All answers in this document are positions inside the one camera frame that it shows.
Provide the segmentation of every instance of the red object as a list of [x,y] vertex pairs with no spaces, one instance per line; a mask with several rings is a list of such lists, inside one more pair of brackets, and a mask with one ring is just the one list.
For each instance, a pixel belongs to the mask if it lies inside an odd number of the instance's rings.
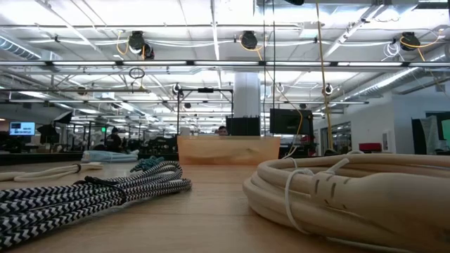
[[360,143],[359,149],[362,152],[381,152],[381,143]]

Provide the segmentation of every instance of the ceiling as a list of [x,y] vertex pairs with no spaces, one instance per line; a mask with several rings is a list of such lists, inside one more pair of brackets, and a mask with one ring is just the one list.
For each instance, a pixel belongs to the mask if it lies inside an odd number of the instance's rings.
[[[51,10],[45,9],[39,0],[2,0],[0,2],[0,36],[4,35],[16,39],[26,48],[37,51],[51,51],[58,55],[60,60],[140,60],[140,57],[130,50],[124,55],[117,51],[126,49],[126,38],[131,31],[141,30],[144,37],[153,47],[155,60],[259,60],[256,51],[246,51],[240,45],[239,37],[244,30],[255,31],[261,46],[260,53],[265,61],[318,61],[320,60],[319,44],[314,43],[318,35],[317,16],[315,5],[308,4],[303,7],[287,6],[283,1],[275,1],[272,13],[271,1],[266,2],[266,11],[262,13],[262,1],[242,0],[69,0],[49,1]],[[439,41],[423,49],[423,53],[447,43],[450,35],[449,12],[444,9],[418,8],[419,1],[403,1],[408,4],[386,6],[379,9],[371,7],[367,2],[360,4],[342,4],[348,1],[320,1],[321,36],[323,52],[329,52],[325,60],[329,61],[418,61],[417,51],[399,51],[395,57],[387,57],[386,48],[393,39],[399,39],[402,32],[415,32],[422,44],[434,42],[438,36]],[[369,10],[375,12],[376,18],[370,17],[367,22],[359,23],[361,17],[370,15]],[[68,28],[72,25],[77,33]],[[344,33],[343,39],[336,48],[333,42]],[[262,41],[266,37],[267,45]],[[23,60],[8,51],[0,50],[0,60]],[[127,74],[129,68],[112,69],[111,67],[61,67],[57,72],[45,72],[39,67],[10,67],[9,71],[24,75],[36,82],[23,80],[2,82],[3,87],[30,87],[43,88],[58,84],[58,89],[74,89],[85,86],[89,89],[131,89],[133,79]],[[198,68],[198,67],[170,67],[167,74],[166,67],[147,67],[151,74],[147,74],[141,81],[135,82],[133,89],[140,86],[148,93],[114,92],[114,99],[118,100],[171,100],[172,87],[178,83],[184,89],[199,87],[213,87],[232,89],[234,73],[242,71],[232,67]],[[112,75],[105,71],[116,72]],[[100,74],[86,74],[98,71]],[[276,82],[284,86],[284,94],[290,100],[323,100],[322,74],[318,68],[309,71],[277,70],[268,68]],[[388,70],[333,70],[325,73],[326,83],[335,87],[334,96],[341,96],[357,89],[367,81],[381,75]],[[264,71],[258,70],[264,88]],[[267,87],[271,86],[271,78],[266,76]],[[79,96],[76,93],[64,94],[66,99],[95,100],[100,93],[88,93]],[[14,98],[23,96],[13,94]],[[279,91],[275,91],[275,99],[283,100]],[[47,98],[61,98],[61,93],[47,93]],[[192,93],[191,100],[225,100],[220,93]],[[267,93],[267,100],[273,99],[273,94]],[[72,105],[74,108],[87,108],[85,105]],[[130,110],[122,108],[112,109],[108,104],[95,104],[89,108],[109,115],[138,115],[136,111],[148,116],[173,117],[175,105],[164,106],[154,103],[131,104]],[[231,105],[224,104],[194,104],[186,111],[224,111],[230,112]],[[218,124],[223,124],[223,115],[215,115],[217,122],[211,125],[197,122],[194,124],[204,131],[213,131]],[[156,129],[165,129],[169,125],[160,123]]]

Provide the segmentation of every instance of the white ceiling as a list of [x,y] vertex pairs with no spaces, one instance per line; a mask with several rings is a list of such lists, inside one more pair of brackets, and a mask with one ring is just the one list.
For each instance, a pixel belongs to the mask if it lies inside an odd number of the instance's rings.
[[[108,28],[104,26],[148,26],[133,29],[124,29],[122,38],[126,39],[132,30],[143,30],[146,39],[165,40],[165,41],[211,41],[213,42],[212,12],[210,0],[71,0],[71,1],[49,1],[52,9],[74,26],[81,27],[79,32],[89,41],[115,41],[119,33],[119,28]],[[246,25],[262,25],[263,18],[253,13],[253,1],[251,0],[215,0],[215,19],[217,21],[217,39],[221,41],[232,41],[234,37],[239,37],[243,30],[254,30],[258,40],[262,41],[263,27],[245,27]],[[0,35],[7,34],[30,46],[38,49],[46,49],[60,55],[64,60],[119,60],[114,57],[118,55],[116,45],[99,46],[103,53],[93,50],[89,45],[78,45],[56,42],[31,43],[49,39],[49,36],[58,35],[59,39],[70,39],[81,41],[81,39],[71,30],[64,27],[64,22],[56,16],[49,13],[33,0],[1,0],[0,1]],[[324,41],[333,42],[343,32],[346,31],[350,23],[358,21],[366,9],[355,6],[341,6],[336,8],[332,15],[326,15],[322,12],[322,36]],[[315,10],[302,12],[301,15],[296,12],[277,12],[275,14],[276,27],[267,26],[266,34],[270,41],[275,39],[276,43],[298,42],[313,39],[317,36]],[[273,22],[271,13],[266,14],[266,24]],[[8,25],[33,26],[29,29],[12,29],[5,27]],[[151,25],[168,25],[168,27],[150,27]],[[202,27],[183,27],[184,25],[202,25]],[[239,25],[242,27],[230,27],[227,25]],[[390,41],[392,38],[399,38],[402,32],[415,32],[423,43],[431,42],[436,39],[437,27],[444,27],[441,35],[450,35],[449,13],[446,10],[413,10],[396,15],[396,13],[386,12],[377,20],[371,20],[361,29],[355,32],[348,40],[348,43],[371,43]],[[446,38],[440,40],[436,46],[441,46]],[[434,49],[436,46],[424,48],[424,53]],[[345,61],[380,61],[385,58],[383,53],[385,45],[379,46],[341,46],[335,50],[326,60],[345,60]],[[168,47],[153,44],[156,60],[216,60],[214,46],[202,46],[197,48]],[[324,44],[323,50],[327,51],[330,44]],[[294,46],[267,46],[265,48],[266,60],[318,60],[318,44],[305,44]],[[406,60],[416,59],[417,51],[401,52]],[[254,51],[243,50],[239,43],[226,42],[219,45],[220,60],[259,60]],[[137,59],[132,53],[123,56],[125,60]],[[20,60],[18,57],[0,51],[2,60]],[[334,87],[339,87],[336,92],[345,93],[368,81],[370,78],[378,76],[377,72],[327,72],[326,82]],[[276,81],[286,86],[285,94],[289,99],[318,100],[321,99],[322,78],[321,73],[317,71],[277,71],[275,73]],[[41,82],[49,83],[49,76],[34,74],[31,76]],[[61,80],[64,75],[57,75],[56,79]],[[180,83],[188,88],[213,86],[218,87],[217,71],[204,70],[196,74],[156,74],[155,78],[165,86],[167,93],[171,92],[171,86]],[[221,71],[222,88],[232,89],[229,82],[234,81],[233,70]],[[96,87],[118,87],[123,85],[121,79],[115,76],[99,75],[77,75],[70,82],[63,82],[60,88],[74,86],[78,84],[90,84],[95,82]],[[157,84],[150,78],[143,79],[143,86],[149,87],[152,93],[165,96],[160,88],[150,88]],[[150,97],[142,93],[116,93],[116,98],[124,100]],[[275,97],[278,99],[280,94],[277,92]],[[194,94],[190,97],[220,99],[219,94]],[[146,112],[155,113],[158,110],[165,110],[161,105],[135,105]],[[223,110],[230,110],[229,105],[224,104]],[[204,110],[204,105],[193,105],[193,110]]]

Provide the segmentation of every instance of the white pillar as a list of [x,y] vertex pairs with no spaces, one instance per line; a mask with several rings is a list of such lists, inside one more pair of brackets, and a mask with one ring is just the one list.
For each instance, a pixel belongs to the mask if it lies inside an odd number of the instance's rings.
[[259,117],[261,114],[261,89],[258,72],[234,74],[233,117]]

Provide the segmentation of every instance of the wooden desk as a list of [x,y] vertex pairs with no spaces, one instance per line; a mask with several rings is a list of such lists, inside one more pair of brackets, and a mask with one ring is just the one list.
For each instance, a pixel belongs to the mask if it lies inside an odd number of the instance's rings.
[[[73,164],[26,164],[0,171],[39,171]],[[0,183],[0,188],[71,184],[84,176],[126,176],[133,164],[106,164],[103,171],[69,175],[57,181]],[[255,167],[188,166],[187,193],[126,204],[42,235],[9,252],[373,252],[328,242],[279,226],[255,214],[242,182]]]

